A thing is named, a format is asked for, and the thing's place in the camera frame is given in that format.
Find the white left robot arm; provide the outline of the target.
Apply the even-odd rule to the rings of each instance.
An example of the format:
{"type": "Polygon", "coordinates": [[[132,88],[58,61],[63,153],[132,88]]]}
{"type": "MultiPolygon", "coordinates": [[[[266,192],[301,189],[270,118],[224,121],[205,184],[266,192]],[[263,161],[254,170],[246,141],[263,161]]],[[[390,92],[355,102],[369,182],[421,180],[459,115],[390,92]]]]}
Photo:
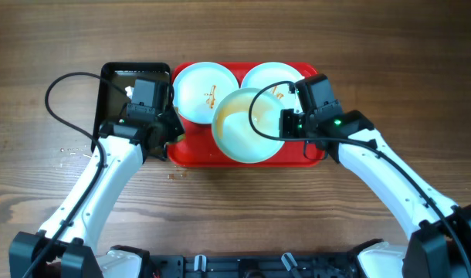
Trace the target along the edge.
{"type": "Polygon", "coordinates": [[[177,111],[129,103],[124,118],[106,120],[89,164],[72,191],[35,234],[19,232],[9,248],[13,277],[153,277],[143,249],[95,251],[104,224],[125,185],[152,149],[184,133],[177,111]]]}

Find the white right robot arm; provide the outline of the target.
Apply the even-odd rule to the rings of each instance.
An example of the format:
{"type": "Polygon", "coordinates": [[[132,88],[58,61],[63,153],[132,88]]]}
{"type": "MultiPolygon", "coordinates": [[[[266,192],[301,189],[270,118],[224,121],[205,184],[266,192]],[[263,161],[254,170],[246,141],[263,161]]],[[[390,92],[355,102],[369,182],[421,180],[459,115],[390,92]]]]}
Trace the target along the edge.
{"type": "Polygon", "coordinates": [[[471,277],[471,205],[461,207],[416,174],[361,112],[282,110],[280,133],[313,143],[356,174],[385,204],[407,246],[358,250],[363,277],[471,277]]]}

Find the white plate front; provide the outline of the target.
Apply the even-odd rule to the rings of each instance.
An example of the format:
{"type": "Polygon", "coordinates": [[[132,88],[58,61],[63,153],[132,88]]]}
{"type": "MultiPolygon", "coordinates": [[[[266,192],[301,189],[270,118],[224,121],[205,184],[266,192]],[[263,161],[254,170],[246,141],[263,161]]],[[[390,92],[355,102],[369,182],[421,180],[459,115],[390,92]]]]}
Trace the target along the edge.
{"type": "Polygon", "coordinates": [[[254,164],[273,157],[283,146],[282,141],[264,138],[280,135],[280,111],[284,104],[265,92],[243,88],[230,93],[215,110],[212,135],[220,151],[237,162],[254,164]]]}

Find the white plate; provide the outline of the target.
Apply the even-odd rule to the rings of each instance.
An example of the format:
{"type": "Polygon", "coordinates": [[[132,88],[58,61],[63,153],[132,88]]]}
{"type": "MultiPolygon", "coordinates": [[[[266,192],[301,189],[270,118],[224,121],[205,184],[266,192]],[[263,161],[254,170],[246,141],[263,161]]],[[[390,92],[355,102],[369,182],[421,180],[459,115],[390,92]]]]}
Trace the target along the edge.
{"type": "Polygon", "coordinates": [[[212,135],[220,151],[237,162],[254,164],[273,157],[283,146],[282,141],[264,138],[280,135],[280,111],[284,104],[265,92],[243,88],[230,93],[215,110],[212,135]]]}
{"type": "MultiPolygon", "coordinates": [[[[304,76],[295,68],[285,63],[262,63],[252,68],[244,76],[241,87],[262,89],[279,81],[292,81],[295,83],[303,78],[304,76]]],[[[272,87],[268,89],[268,92],[279,99],[286,107],[293,106],[295,96],[289,94],[289,86],[287,84],[272,87]]]]}
{"type": "Polygon", "coordinates": [[[194,63],[174,79],[174,105],[183,118],[196,124],[210,124],[220,102],[239,88],[235,75],[213,62],[194,63]]]}

